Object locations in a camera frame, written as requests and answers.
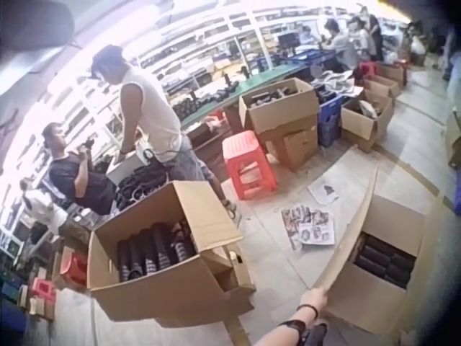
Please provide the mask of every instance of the white plastic bag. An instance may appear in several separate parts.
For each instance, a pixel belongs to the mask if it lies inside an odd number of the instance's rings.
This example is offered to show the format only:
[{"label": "white plastic bag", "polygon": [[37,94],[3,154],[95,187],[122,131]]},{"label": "white plastic bag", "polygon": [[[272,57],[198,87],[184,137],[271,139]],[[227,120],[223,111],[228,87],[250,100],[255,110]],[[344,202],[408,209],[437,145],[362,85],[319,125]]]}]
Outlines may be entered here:
[{"label": "white plastic bag", "polygon": [[417,38],[416,36],[414,36],[411,41],[410,49],[412,53],[418,54],[419,56],[423,56],[424,54],[426,54],[426,49],[424,45],[421,43],[421,40],[419,40],[419,38]]}]

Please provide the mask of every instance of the light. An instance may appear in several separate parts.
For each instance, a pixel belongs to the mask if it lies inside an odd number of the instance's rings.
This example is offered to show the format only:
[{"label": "light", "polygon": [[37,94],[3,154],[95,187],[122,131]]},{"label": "light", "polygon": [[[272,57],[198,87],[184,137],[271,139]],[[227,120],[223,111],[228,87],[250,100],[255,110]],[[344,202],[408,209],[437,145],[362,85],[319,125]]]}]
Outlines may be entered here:
[{"label": "light", "polygon": [[93,55],[106,45],[122,45],[129,39],[139,35],[148,27],[152,27],[158,19],[157,6],[149,5],[129,14],[91,41],[83,50],[59,72],[49,83],[48,92],[59,94],[91,65]]}]

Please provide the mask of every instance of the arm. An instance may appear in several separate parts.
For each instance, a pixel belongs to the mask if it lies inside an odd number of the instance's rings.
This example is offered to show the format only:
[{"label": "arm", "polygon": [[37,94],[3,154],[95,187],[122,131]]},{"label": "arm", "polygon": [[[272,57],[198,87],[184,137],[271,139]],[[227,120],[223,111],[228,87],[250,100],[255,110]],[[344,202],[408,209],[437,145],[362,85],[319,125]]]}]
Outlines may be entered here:
[{"label": "arm", "polygon": [[88,185],[88,160],[81,160],[79,173],[77,178],[73,181],[75,187],[75,197],[82,198],[86,193],[86,186]]},{"label": "arm", "polygon": [[[306,326],[314,322],[315,312],[309,308],[303,308],[297,311],[289,318],[299,319],[305,322]],[[273,329],[269,334],[266,334],[261,340],[258,341],[256,346],[296,346],[300,339],[297,330],[286,326],[280,326]]]},{"label": "arm", "polygon": [[120,104],[123,114],[122,153],[129,153],[135,145],[136,128],[141,119],[141,104],[143,92],[135,84],[128,84],[120,92]]},{"label": "arm", "polygon": [[[318,312],[320,312],[326,305],[327,296],[326,290],[323,288],[313,288],[303,294],[300,300],[300,306],[309,304],[315,306]],[[302,307],[299,311],[296,311],[288,320],[297,319],[303,321],[306,328],[309,328],[314,322],[316,316],[315,311],[310,307]],[[272,330],[269,334],[266,334],[262,339],[256,343],[256,346],[296,346],[299,342],[299,332],[293,328],[286,326],[279,326]]]}]

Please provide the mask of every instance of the dark cap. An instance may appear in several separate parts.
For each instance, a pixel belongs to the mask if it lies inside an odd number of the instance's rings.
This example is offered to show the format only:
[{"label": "dark cap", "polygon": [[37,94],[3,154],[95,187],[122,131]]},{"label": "dark cap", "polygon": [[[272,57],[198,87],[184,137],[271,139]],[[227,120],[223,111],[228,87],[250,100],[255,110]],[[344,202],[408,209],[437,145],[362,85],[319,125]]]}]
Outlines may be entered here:
[{"label": "dark cap", "polygon": [[91,65],[91,77],[97,79],[97,72],[106,63],[121,63],[123,58],[123,48],[116,45],[106,45],[93,57]]}]

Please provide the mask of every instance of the plastic stool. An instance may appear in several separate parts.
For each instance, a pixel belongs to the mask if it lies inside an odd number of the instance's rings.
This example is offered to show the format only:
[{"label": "plastic stool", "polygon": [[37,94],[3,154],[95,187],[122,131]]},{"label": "plastic stool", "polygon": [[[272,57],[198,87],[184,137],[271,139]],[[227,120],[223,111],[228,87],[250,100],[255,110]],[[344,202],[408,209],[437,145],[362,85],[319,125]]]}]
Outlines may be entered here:
[{"label": "plastic stool", "polygon": [[88,261],[82,254],[72,252],[66,262],[61,263],[61,275],[78,285],[86,287],[86,268]]},{"label": "plastic stool", "polygon": [[363,77],[376,75],[376,63],[369,61],[366,63],[359,63],[359,69]]},{"label": "plastic stool", "polygon": [[[268,191],[277,189],[274,173],[253,131],[244,131],[226,138],[223,141],[223,157],[238,199],[244,200],[245,192],[256,187],[263,187]],[[253,182],[242,182],[241,176],[246,173],[244,168],[255,162],[257,167],[254,168],[259,168],[261,177]]]},{"label": "plastic stool", "polygon": [[32,295],[37,296],[48,303],[56,302],[56,289],[50,281],[35,278],[31,291]]}]

